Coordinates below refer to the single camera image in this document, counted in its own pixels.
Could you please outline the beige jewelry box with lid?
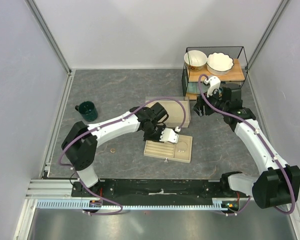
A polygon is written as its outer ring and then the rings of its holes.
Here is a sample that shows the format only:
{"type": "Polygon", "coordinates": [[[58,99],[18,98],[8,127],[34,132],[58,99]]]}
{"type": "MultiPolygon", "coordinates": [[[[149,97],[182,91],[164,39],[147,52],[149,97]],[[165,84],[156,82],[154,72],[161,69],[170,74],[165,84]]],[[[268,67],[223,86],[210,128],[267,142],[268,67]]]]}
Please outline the beige jewelry box with lid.
{"type": "MultiPolygon", "coordinates": [[[[191,111],[190,111],[190,100],[187,96],[173,96],[174,99],[178,100],[185,109],[185,121],[182,125],[182,128],[188,128],[191,121],[191,111]]],[[[159,102],[164,109],[167,111],[169,117],[164,122],[168,128],[179,127],[184,120],[184,112],[182,107],[174,100],[171,99],[161,99],[153,101],[146,105],[150,108],[155,103],[159,102]]]]}

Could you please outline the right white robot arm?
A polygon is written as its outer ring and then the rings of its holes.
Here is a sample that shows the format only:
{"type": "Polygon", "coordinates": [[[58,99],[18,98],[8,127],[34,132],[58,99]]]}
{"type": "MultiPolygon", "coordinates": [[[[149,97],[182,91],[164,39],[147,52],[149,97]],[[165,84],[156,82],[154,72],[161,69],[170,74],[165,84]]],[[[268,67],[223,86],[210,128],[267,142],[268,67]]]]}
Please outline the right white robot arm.
{"type": "Polygon", "coordinates": [[[257,177],[240,171],[222,174],[220,193],[230,197],[240,192],[252,197],[261,209],[275,208],[285,215],[292,214],[300,191],[300,168],[289,165],[271,146],[255,115],[242,106],[240,86],[229,84],[220,88],[214,84],[204,89],[205,86],[198,83],[200,94],[194,106],[195,112],[200,116],[223,115],[224,121],[244,143],[259,171],[257,177]]]}

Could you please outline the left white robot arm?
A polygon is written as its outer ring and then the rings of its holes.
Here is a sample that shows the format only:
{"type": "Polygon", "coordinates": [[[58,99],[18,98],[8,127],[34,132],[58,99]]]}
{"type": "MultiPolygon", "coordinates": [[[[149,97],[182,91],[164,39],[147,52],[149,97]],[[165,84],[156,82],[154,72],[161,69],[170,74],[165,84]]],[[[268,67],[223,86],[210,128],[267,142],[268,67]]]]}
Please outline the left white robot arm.
{"type": "Polygon", "coordinates": [[[168,116],[165,108],[157,102],[151,107],[133,107],[123,115],[101,123],[75,123],[61,148],[83,182],[82,191],[89,197],[100,191],[99,178],[93,167],[96,149],[100,145],[138,131],[144,132],[144,141],[177,143],[179,136],[175,131],[159,123],[168,116]]]}

